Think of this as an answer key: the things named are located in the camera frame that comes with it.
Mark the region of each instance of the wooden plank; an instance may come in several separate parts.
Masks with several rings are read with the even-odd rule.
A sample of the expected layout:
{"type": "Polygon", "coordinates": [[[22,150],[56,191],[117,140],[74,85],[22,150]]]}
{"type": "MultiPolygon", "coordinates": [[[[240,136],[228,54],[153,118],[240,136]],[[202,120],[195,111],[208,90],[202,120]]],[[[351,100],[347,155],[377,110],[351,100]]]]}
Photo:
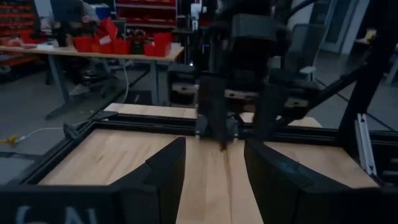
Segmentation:
{"type": "MultiPolygon", "coordinates": [[[[136,114],[136,115],[151,115],[151,116],[165,116],[173,118],[191,118],[197,117],[196,110],[193,108],[174,108],[164,106],[146,106],[146,105],[127,105],[112,103],[105,111],[115,111],[122,114],[136,114]]],[[[245,123],[251,123],[253,119],[253,113],[241,114],[242,120],[245,123]]],[[[321,124],[314,118],[305,117],[301,120],[293,121],[289,125],[291,126],[305,126],[305,127],[316,127],[321,128],[321,124]]]]}
{"type": "Polygon", "coordinates": [[[184,50],[178,43],[172,43],[172,49],[166,57],[150,57],[145,55],[117,55],[117,54],[99,54],[99,53],[82,53],[77,52],[73,47],[56,48],[51,45],[39,44],[34,49],[24,49],[22,47],[6,47],[0,46],[0,51],[3,52],[21,52],[31,54],[49,54],[49,55],[68,55],[76,57],[99,57],[99,58],[124,58],[129,60],[156,60],[174,62],[175,59],[184,50]]]}
{"type": "MultiPolygon", "coordinates": [[[[140,166],[176,136],[93,131],[40,184],[108,185],[140,166]]],[[[350,187],[376,183],[342,148],[267,142],[268,146],[350,187]]],[[[262,223],[246,172],[244,141],[221,152],[215,141],[187,137],[179,224],[262,223]]]]}

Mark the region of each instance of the light wood surface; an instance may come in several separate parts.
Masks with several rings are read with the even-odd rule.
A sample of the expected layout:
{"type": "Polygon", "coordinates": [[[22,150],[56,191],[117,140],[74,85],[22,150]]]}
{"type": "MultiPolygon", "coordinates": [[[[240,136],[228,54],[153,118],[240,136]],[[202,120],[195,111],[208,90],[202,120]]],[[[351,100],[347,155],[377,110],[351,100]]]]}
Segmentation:
{"type": "MultiPolygon", "coordinates": [[[[120,106],[122,105],[112,104],[107,110],[128,112],[126,108],[129,106],[120,106]]],[[[160,113],[158,110],[171,114],[168,108],[147,107],[144,110],[140,106],[132,107],[132,113],[139,113],[136,111],[138,109],[144,111],[144,114],[160,113]]],[[[190,112],[177,109],[173,110],[182,114],[181,116],[192,116],[188,116],[190,112]]],[[[40,184],[111,184],[140,166],[176,137],[166,134],[94,130],[40,184]]],[[[377,186],[342,148],[276,142],[266,144],[352,188],[377,186]]],[[[235,141],[226,151],[221,152],[217,142],[187,137],[185,181],[177,223],[262,223],[246,172],[243,147],[244,141],[235,141]]]]}
{"type": "MultiPolygon", "coordinates": [[[[196,118],[196,110],[193,108],[174,108],[162,106],[145,106],[145,105],[128,105],[120,103],[112,103],[105,111],[115,111],[122,114],[137,114],[137,115],[151,115],[151,116],[165,116],[174,118],[196,118]]],[[[241,114],[242,120],[245,123],[251,123],[253,113],[241,114]]],[[[314,118],[306,117],[301,120],[293,121],[291,126],[309,126],[320,128],[321,124],[314,118]]]]}
{"type": "Polygon", "coordinates": [[[49,55],[68,55],[76,57],[99,57],[99,58],[124,58],[130,60],[156,60],[174,62],[175,59],[184,50],[178,43],[172,43],[172,49],[166,57],[150,57],[145,55],[117,55],[117,54],[99,54],[99,53],[81,53],[73,47],[54,47],[52,45],[39,44],[34,49],[23,49],[22,47],[0,46],[3,52],[21,52],[31,54],[49,54],[49,55]]]}

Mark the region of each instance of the storage rack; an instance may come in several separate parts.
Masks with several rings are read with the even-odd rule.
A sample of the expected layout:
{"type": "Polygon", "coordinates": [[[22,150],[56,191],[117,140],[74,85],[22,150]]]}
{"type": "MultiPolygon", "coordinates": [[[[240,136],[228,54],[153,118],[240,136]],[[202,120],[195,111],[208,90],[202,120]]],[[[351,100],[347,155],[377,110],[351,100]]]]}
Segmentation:
{"type": "MultiPolygon", "coordinates": [[[[13,38],[33,32],[35,25],[34,0],[3,0],[0,2],[0,38],[13,38]]],[[[0,65],[10,67],[38,60],[35,55],[10,55],[0,60],[0,65]]]]}
{"type": "Polygon", "coordinates": [[[177,0],[116,0],[118,19],[130,28],[154,32],[170,32],[177,26],[177,0]]]}

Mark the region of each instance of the white wall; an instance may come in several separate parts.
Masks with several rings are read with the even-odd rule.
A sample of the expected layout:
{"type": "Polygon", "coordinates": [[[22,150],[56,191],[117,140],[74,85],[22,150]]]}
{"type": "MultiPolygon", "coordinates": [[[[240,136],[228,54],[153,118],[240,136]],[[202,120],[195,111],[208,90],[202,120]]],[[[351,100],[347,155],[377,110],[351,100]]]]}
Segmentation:
{"type": "Polygon", "coordinates": [[[351,22],[348,26],[348,30],[346,33],[346,37],[344,39],[343,46],[341,48],[342,54],[349,54],[353,48],[355,38],[358,34],[359,28],[361,27],[361,23],[363,17],[365,16],[366,9],[368,8],[370,0],[358,0],[356,5],[356,9],[354,10],[354,14],[351,18],[351,22]]]}
{"type": "Polygon", "coordinates": [[[49,16],[50,12],[52,12],[50,0],[34,0],[34,1],[38,15],[40,17],[49,16]]]}
{"type": "MultiPolygon", "coordinates": [[[[304,0],[293,0],[292,8],[296,5],[300,4],[304,0]]],[[[313,4],[301,9],[299,12],[296,12],[288,21],[287,27],[292,29],[296,24],[308,24],[310,23],[310,18],[312,14],[313,4]]]]}

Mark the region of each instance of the wooden tabletop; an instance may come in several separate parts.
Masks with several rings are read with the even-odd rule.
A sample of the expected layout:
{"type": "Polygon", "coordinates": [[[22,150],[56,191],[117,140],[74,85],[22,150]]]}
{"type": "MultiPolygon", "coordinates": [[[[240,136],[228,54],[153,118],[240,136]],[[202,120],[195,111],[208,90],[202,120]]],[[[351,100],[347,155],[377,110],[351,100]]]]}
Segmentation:
{"type": "Polygon", "coordinates": [[[22,47],[6,47],[0,46],[3,52],[21,52],[32,54],[49,54],[49,55],[68,55],[76,57],[102,57],[102,58],[124,58],[130,60],[156,60],[174,62],[175,59],[184,50],[178,43],[172,43],[172,49],[166,57],[150,57],[145,55],[117,55],[117,54],[99,54],[99,53],[81,53],[73,47],[54,47],[52,45],[39,44],[34,49],[23,49],[22,47]]]}
{"type": "MultiPolygon", "coordinates": [[[[146,115],[192,117],[190,109],[112,104],[106,110],[146,115]]],[[[305,118],[293,125],[319,126],[305,118]]],[[[177,136],[97,129],[40,184],[108,185],[140,166],[177,136]]],[[[221,152],[215,141],[187,136],[187,158],[177,223],[260,224],[243,157],[244,141],[221,152]]],[[[266,142],[301,164],[353,188],[375,187],[374,181],[338,147],[266,142]]]]}

